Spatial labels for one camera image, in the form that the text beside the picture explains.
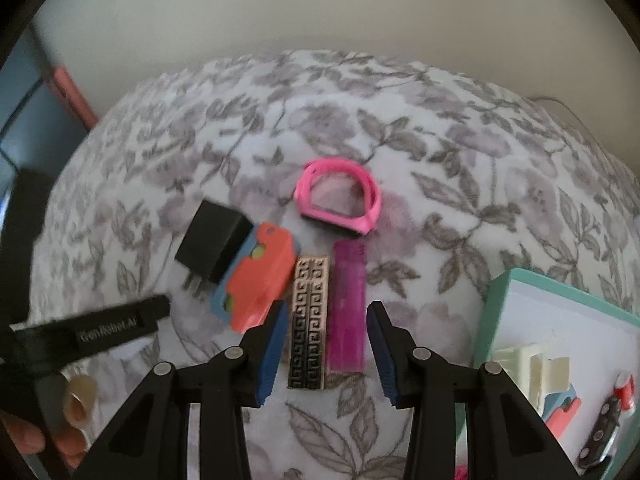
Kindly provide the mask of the person's left hand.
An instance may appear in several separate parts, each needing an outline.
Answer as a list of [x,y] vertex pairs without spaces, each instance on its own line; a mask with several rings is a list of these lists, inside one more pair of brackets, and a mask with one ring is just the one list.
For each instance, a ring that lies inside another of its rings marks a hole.
[[[74,376],[66,384],[61,408],[63,421],[53,431],[53,442],[71,470],[79,466],[87,453],[88,443],[82,430],[90,422],[96,390],[96,381],[88,375]],[[37,426],[5,412],[1,413],[1,421],[21,454],[37,454],[46,448],[46,438]]]

